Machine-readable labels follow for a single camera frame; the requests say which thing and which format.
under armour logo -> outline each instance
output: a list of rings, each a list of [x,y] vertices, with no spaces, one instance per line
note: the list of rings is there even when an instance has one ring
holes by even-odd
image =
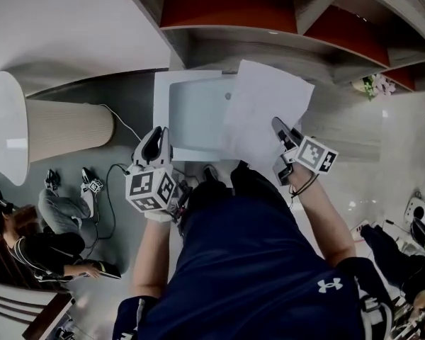
[[[340,278],[334,278],[334,282],[331,283],[325,283],[324,280],[321,280],[318,282],[319,286],[319,293],[326,293],[328,288],[335,287],[336,290],[340,290],[340,288],[343,287],[343,285],[340,283]]]

navy blue shirt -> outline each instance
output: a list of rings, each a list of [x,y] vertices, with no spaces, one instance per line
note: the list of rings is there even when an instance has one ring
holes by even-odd
[[[364,339],[356,281],[390,302],[371,261],[332,268],[290,212],[265,202],[233,197],[195,212],[185,237],[162,297],[123,301],[113,340]]]

flower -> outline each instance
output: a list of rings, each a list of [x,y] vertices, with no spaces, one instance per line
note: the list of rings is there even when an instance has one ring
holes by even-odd
[[[363,79],[365,92],[371,101],[378,96],[390,96],[395,92],[395,84],[381,74],[373,74]]]

marble floor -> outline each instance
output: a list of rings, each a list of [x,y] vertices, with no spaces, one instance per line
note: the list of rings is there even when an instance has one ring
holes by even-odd
[[[302,119],[302,130],[330,147],[344,152],[329,175],[319,179],[332,203],[350,229],[363,220],[391,220],[408,230],[404,210],[413,192],[425,195],[425,93],[350,102],[350,97],[312,98]],[[221,179],[231,185],[235,161],[213,163]],[[189,164],[189,173],[200,177],[203,164]],[[291,203],[287,188],[280,190]],[[301,204],[295,199],[292,212],[303,234],[320,254]],[[386,224],[393,237],[404,232]],[[370,248],[357,243],[359,256],[373,260]],[[391,296],[399,292],[391,288]]]
[[[152,127],[153,78],[152,74],[102,78],[56,90],[38,99],[106,103],[143,135]],[[302,126],[307,135],[314,135],[341,152],[340,161],[321,182],[350,228],[363,219],[379,222],[389,219],[402,225],[410,195],[416,188],[425,192],[425,93],[368,102],[345,93],[317,90]],[[53,168],[60,171],[66,183],[64,190],[71,193],[81,182],[79,173],[83,166],[92,166],[105,179],[112,163],[130,162],[135,145],[135,138],[117,125],[115,137],[107,146],[34,163],[23,187],[16,188],[0,174],[0,189],[16,205],[35,204],[45,172]],[[199,173],[203,165],[192,164],[187,169]],[[227,182],[236,163],[223,161],[216,165]],[[117,264],[123,279],[80,279],[70,284],[76,298],[71,314],[78,340],[111,338],[118,305],[129,295],[131,269],[145,226],[144,218],[124,199],[123,177],[118,172],[110,179],[116,230],[111,240],[101,241],[93,255]],[[290,200],[286,189],[282,192]],[[104,196],[99,205],[103,213],[99,229],[102,235],[107,235],[113,224]],[[294,202],[293,213],[315,247],[299,203]],[[177,231],[172,233],[171,273],[181,250]],[[359,254],[371,256],[365,248],[359,248]]]

white paper sheet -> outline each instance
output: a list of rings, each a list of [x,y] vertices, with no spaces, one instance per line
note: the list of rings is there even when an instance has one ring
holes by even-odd
[[[279,117],[292,128],[307,110],[312,84],[279,69],[242,60],[225,115],[222,148],[259,171],[283,153],[272,129]]]

